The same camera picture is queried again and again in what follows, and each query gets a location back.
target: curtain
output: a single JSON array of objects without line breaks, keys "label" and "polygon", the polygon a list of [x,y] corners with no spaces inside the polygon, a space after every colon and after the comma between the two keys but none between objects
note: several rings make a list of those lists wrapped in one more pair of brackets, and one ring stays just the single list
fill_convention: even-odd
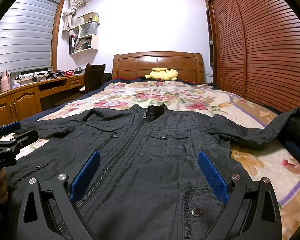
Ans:
[{"label": "curtain", "polygon": [[63,32],[71,31],[71,20],[77,15],[77,7],[83,4],[83,0],[70,0],[70,8],[63,12],[66,16],[65,24],[63,25]]}]

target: jacket collar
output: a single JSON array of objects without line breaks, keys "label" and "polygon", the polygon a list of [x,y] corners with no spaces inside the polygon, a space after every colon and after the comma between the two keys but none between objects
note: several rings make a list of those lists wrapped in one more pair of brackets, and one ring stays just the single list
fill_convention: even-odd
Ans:
[{"label": "jacket collar", "polygon": [[131,108],[142,114],[147,112],[147,116],[150,120],[157,119],[169,110],[165,104],[161,104],[160,106],[148,106],[148,108],[142,108],[138,104],[134,104]]}]

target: wooden desk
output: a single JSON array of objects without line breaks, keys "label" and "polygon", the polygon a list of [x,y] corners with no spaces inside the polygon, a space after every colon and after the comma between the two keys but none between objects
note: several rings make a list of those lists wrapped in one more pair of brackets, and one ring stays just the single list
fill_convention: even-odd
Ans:
[{"label": "wooden desk", "polygon": [[84,74],[44,80],[0,94],[0,125],[21,121],[42,111],[41,99],[84,86]]}]

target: jacket zipper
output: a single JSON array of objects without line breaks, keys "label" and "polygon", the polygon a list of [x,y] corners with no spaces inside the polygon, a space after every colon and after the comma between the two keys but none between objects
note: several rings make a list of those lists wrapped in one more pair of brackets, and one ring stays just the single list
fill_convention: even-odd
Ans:
[{"label": "jacket zipper", "polygon": [[[146,118],[147,118],[147,112],[143,113],[143,120],[140,122],[140,124],[138,125],[137,129],[135,130],[134,134],[132,135],[131,139],[125,144],[123,150],[117,154],[115,157],[112,158],[112,160],[110,161],[109,165],[103,170],[103,172],[101,173],[101,175],[98,177],[97,182],[94,184],[94,186],[92,186],[92,188],[90,188],[90,190],[88,191],[88,193],[82,198],[82,200],[79,200],[75,206],[76,208],[79,208],[85,201],[87,201],[89,199],[89,197],[97,190],[97,188],[102,184],[103,180],[106,178],[106,176],[108,175],[109,171],[111,170],[111,168],[121,159],[121,157],[123,156],[123,154],[125,153],[126,149],[128,148],[128,146],[130,145],[130,142],[133,140],[133,138],[135,137],[135,135],[138,133],[138,131],[140,130],[140,128],[143,126],[143,124],[146,122]],[[64,222],[62,222],[61,226],[59,227],[60,232],[62,233],[63,230],[65,229],[66,225],[64,224]]]},{"label": "jacket zipper", "polygon": [[103,143],[101,143],[101,145],[98,147],[98,151],[100,151],[101,149],[103,149],[112,138],[118,138],[119,136],[117,135],[117,133],[113,133],[111,134],[111,136],[109,136]]},{"label": "jacket zipper", "polygon": [[192,240],[191,222],[190,222],[190,211],[189,201],[192,196],[193,190],[189,190],[183,195],[183,225],[184,225],[184,240]]}]

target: blue gripper pad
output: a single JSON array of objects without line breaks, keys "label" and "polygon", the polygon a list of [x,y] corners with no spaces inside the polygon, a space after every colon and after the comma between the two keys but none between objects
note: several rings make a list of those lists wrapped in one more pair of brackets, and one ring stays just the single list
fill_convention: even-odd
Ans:
[{"label": "blue gripper pad", "polygon": [[217,200],[226,204],[229,199],[227,184],[203,151],[199,152],[198,163]]},{"label": "blue gripper pad", "polygon": [[21,129],[21,122],[13,122],[1,127],[0,133],[1,135],[8,135],[20,129]]},{"label": "blue gripper pad", "polygon": [[83,198],[100,165],[100,154],[94,151],[71,184],[70,200],[74,204]]}]

